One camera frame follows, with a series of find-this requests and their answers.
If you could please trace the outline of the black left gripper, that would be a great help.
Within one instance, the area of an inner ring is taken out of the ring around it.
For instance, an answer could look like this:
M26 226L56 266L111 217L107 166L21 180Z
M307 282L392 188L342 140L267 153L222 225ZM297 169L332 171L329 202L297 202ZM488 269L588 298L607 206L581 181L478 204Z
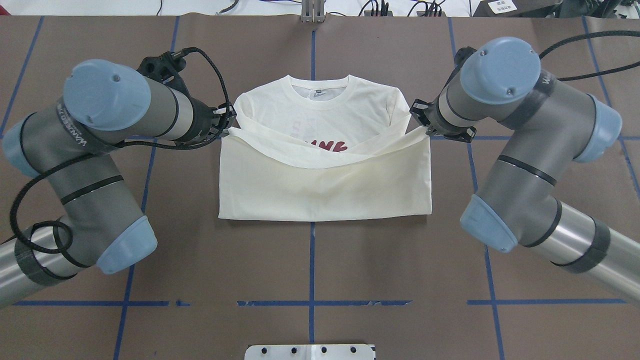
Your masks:
M230 135L231 125L228 122L235 121L237 117L237 112L231 103L210 107L195 98L192 100L194 134L189 139L190 146L199 145L211 139L221 140Z

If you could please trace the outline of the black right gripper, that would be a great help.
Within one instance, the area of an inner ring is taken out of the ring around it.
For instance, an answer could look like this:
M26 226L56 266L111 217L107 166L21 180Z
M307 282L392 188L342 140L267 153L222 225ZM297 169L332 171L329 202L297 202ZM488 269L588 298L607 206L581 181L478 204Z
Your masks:
M428 137L442 136L449 141L471 143L476 136L476 128L473 126L460 127L449 123L441 113L437 101L416 99L409 112L420 126L425 127Z

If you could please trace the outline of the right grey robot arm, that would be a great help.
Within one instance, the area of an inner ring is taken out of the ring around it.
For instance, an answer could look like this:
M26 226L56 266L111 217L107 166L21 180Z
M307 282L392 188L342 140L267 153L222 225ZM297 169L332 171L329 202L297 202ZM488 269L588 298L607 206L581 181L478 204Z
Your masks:
M450 141L473 141L475 124L486 118L512 130L461 227L502 253L519 245L533 249L638 305L638 242L552 194L572 162L594 161L615 143L620 114L544 70L523 39L496 38L456 55L439 95L414 100L410 114L428 136Z

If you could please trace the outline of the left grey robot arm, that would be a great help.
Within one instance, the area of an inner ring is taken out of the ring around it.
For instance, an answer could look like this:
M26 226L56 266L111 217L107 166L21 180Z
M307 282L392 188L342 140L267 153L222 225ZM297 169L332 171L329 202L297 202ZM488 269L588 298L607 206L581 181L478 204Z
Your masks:
M79 63L62 96L7 132L7 161L30 177L10 209L13 236L1 246L1 305L71 280L97 266L114 274L156 250L158 241L111 153L132 136L194 150L224 136L236 113L192 98L178 73L181 53L147 57L137 70L103 59ZM29 227L18 209L29 189L48 180L64 215Z

